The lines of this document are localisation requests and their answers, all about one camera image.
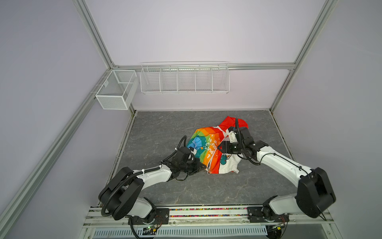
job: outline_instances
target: gray marble floor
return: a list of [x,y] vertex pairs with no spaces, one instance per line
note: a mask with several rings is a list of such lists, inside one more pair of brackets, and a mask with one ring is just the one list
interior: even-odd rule
[[[187,135],[188,142],[196,129],[217,126],[227,116],[245,120],[255,141],[262,140],[288,155],[268,111],[138,112],[119,169],[157,166],[174,151],[182,136]],[[211,175],[202,171],[185,181],[161,182],[142,190],[140,197],[147,197],[156,205],[262,204],[271,196],[297,191],[290,181],[266,165],[255,166],[242,160],[238,170],[238,174]]]

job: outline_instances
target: aluminum frame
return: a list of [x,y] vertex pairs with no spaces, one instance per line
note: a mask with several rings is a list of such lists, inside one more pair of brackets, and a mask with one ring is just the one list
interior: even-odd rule
[[[200,226],[242,226],[242,225],[275,225],[278,223],[250,223],[248,220],[248,206],[262,205],[177,205],[158,206],[170,208],[169,222],[163,228]],[[96,228],[128,228],[128,217],[115,221],[112,217],[102,217],[101,208],[91,208],[86,216],[79,239],[92,238]],[[303,213],[290,214],[288,224],[321,224],[328,239],[342,239],[330,213],[326,210],[324,215],[327,221],[321,218],[310,218]]]
[[0,239],[5,238],[12,226],[17,222],[24,209],[28,206],[30,200],[32,200],[32,197],[39,189],[40,185],[50,172],[53,165],[56,163],[57,159],[60,157],[61,153],[64,151],[66,145],[71,140],[72,136],[90,111],[93,104],[96,102],[96,92],[99,90],[101,84],[110,71],[111,70],[105,71],[98,83],[93,87],[93,90],[89,93],[85,101],[66,124],[65,128],[55,139],[36,168],[1,214]]
[[[76,111],[74,116],[67,123],[65,128],[53,142],[49,150],[46,152],[44,157],[41,159],[39,164],[36,166],[34,171],[25,181],[21,189],[17,192],[11,203],[7,206],[5,211],[0,216],[0,239],[3,239],[11,229],[11,227],[15,224],[17,219],[20,217],[23,210],[27,207],[28,203],[36,193],[39,186],[42,184],[50,169],[57,161],[58,157],[65,149],[66,145],[72,138],[75,131],[78,129],[79,125],[86,117],[88,112],[90,111],[92,105],[95,102],[95,93],[99,90],[100,85],[103,83],[105,74],[108,73],[109,69],[127,69],[127,70],[136,70],[139,72],[141,70],[141,66],[116,66],[106,49],[105,44],[102,41],[102,38],[97,30],[97,27],[92,19],[92,16],[89,12],[89,9],[86,6],[84,0],[73,0],[75,7],[78,10],[78,13],[84,22],[84,25],[89,32],[99,54],[101,55],[106,67],[108,70],[101,77],[97,85],[93,88],[93,90],[89,93],[86,100],[81,104],[79,109]],[[288,74],[285,82],[280,88],[270,111],[273,112],[277,105],[279,104],[282,96],[284,95],[287,87],[289,86],[291,80],[293,79],[296,70],[300,67],[302,61],[306,57],[309,49],[312,47],[315,39],[318,34],[322,30],[326,19],[332,13],[334,7],[336,6],[337,0],[327,0],[321,9],[321,12],[316,19],[316,22],[310,31],[307,40],[305,41],[297,59],[293,63],[246,63],[246,64],[230,64],[229,70],[270,70],[270,69],[289,69],[290,73]],[[135,112],[132,105],[129,107],[131,112]],[[90,230],[82,230],[81,235],[90,235]]]
[[288,86],[290,85],[291,81],[293,80],[296,72],[298,71],[299,67],[301,66],[303,60],[307,56],[309,50],[312,48],[315,40],[317,39],[317,36],[323,29],[326,20],[328,19],[329,15],[333,12],[335,6],[337,5],[338,0],[326,0],[311,31],[309,32],[309,35],[307,39],[305,40],[305,43],[303,47],[300,50],[300,53],[298,54],[294,64],[295,68],[290,69],[289,74],[287,75],[284,83],[282,84],[280,90],[278,91],[275,100],[272,103],[272,106],[270,107],[270,111],[274,112],[278,104],[280,103],[283,95],[285,94]]
[[[169,67],[198,67],[197,65],[155,65],[157,68],[169,68]],[[209,65],[212,67],[218,67],[218,64]],[[294,62],[285,63],[229,63],[228,70],[293,70],[296,67]],[[135,70],[136,72],[142,71],[141,65],[125,65],[125,66],[115,66],[115,70]]]
[[107,179],[107,182],[105,185],[107,185],[110,180],[113,178],[114,176],[114,173],[115,171],[118,169],[118,166],[119,166],[119,163],[121,161],[121,158],[122,158],[122,155],[123,155],[123,152],[125,151],[125,147],[126,147],[126,143],[127,143],[127,139],[129,138],[129,135],[130,135],[130,132],[131,132],[131,129],[133,127],[133,124],[134,124],[134,121],[135,121],[135,117],[137,116],[138,112],[131,112],[131,116],[130,116],[130,119],[129,119],[129,123],[127,124],[127,128],[126,128],[126,131],[125,131],[125,134],[123,136],[123,139],[122,139],[122,142],[120,144],[120,147],[118,148],[118,152],[117,152],[117,156],[115,158],[115,161],[113,163],[113,167],[110,171],[110,175]]

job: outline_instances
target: white wire basket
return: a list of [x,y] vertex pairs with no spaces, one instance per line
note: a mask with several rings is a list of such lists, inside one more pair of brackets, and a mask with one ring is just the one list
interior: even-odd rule
[[139,81],[135,70],[112,70],[95,94],[103,109],[129,109]]
[[160,93],[228,93],[230,74],[228,62],[142,63],[141,91],[145,94]]

